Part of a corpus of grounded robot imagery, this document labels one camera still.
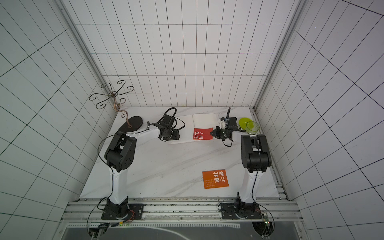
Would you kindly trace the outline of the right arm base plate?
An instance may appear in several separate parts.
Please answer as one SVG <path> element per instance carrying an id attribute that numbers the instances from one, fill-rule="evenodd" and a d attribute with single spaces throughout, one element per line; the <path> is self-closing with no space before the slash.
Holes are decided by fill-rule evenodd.
<path id="1" fill-rule="evenodd" d="M 220 203 L 218 210 L 223 220 L 261 220 L 263 218 L 259 205 L 253 204 L 225 204 Z"/>

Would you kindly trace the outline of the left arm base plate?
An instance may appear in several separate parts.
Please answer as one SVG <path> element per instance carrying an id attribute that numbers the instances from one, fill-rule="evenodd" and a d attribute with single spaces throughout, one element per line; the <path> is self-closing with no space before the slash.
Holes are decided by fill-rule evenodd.
<path id="1" fill-rule="evenodd" d="M 107 205 L 101 216 L 102 220 L 141 220 L 144 204 L 123 204 L 120 207 Z"/>

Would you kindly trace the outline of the red card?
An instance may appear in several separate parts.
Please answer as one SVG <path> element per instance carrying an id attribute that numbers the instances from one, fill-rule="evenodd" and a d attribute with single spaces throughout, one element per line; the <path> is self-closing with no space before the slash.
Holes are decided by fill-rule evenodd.
<path id="1" fill-rule="evenodd" d="M 212 131 L 213 131 L 213 128 L 209 128 L 209 129 L 194 128 L 193 140 L 196 140 L 196 141 L 212 140 L 213 139 L 213 136 L 211 135 Z"/>

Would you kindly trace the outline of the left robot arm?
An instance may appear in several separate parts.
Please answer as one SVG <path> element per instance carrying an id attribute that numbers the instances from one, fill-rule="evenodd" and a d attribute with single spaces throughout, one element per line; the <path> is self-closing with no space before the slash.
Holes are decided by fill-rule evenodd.
<path id="1" fill-rule="evenodd" d="M 108 197 L 108 205 L 118 209 L 128 204 L 128 168 L 134 161 L 136 147 L 154 139 L 163 142 L 177 141 L 180 139 L 180 130 L 185 126 L 184 121 L 174 116 L 163 115 L 159 121 L 148 123 L 144 130 L 133 133 L 117 131 L 112 136 L 104 155 L 106 164 L 111 169 L 112 181 L 112 193 Z"/>

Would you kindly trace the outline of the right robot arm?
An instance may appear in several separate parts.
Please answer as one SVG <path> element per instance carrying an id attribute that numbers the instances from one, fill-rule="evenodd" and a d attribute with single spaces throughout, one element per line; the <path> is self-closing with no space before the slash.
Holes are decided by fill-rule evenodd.
<path id="1" fill-rule="evenodd" d="M 245 210 L 259 211 L 260 207 L 255 200 L 256 188 L 263 173 L 272 165 L 266 136 L 247 133 L 238 126 L 237 118 L 229 116 L 222 117 L 220 125 L 211 131 L 210 135 L 223 143 L 229 140 L 231 144 L 240 145 L 241 162 L 245 169 L 245 175 L 234 207 L 237 213 Z"/>

